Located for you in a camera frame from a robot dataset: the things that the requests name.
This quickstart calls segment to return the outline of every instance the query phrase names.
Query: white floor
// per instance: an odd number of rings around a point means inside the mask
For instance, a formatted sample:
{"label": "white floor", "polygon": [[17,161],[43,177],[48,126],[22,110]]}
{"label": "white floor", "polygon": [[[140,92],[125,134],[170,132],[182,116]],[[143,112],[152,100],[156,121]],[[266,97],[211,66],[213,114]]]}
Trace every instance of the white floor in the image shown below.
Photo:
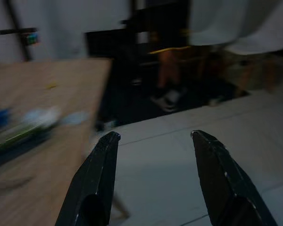
{"label": "white floor", "polygon": [[190,132],[217,137],[283,226],[283,78],[250,96],[122,126],[115,191],[131,217],[111,225],[209,226]]}

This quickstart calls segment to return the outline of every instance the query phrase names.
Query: wooden table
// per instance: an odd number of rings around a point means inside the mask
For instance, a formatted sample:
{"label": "wooden table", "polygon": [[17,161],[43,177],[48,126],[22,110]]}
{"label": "wooden table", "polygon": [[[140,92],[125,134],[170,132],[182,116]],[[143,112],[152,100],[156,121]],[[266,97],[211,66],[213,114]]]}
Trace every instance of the wooden table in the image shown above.
{"label": "wooden table", "polygon": [[13,120],[34,108],[57,106],[61,117],[87,111],[81,125],[61,125],[52,137],[0,167],[0,186],[31,178],[0,193],[0,226],[55,225],[82,152],[90,148],[92,123],[108,77],[110,61],[86,59],[0,65],[0,109],[11,107]]}

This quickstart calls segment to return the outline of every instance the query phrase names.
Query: small yellow item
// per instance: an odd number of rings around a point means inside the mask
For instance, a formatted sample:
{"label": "small yellow item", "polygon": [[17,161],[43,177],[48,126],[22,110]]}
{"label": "small yellow item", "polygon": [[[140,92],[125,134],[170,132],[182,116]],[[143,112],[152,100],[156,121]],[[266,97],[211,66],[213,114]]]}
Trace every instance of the small yellow item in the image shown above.
{"label": "small yellow item", "polygon": [[57,84],[55,82],[52,82],[52,83],[48,84],[48,86],[46,88],[52,89],[52,88],[55,88],[56,86],[57,86]]}

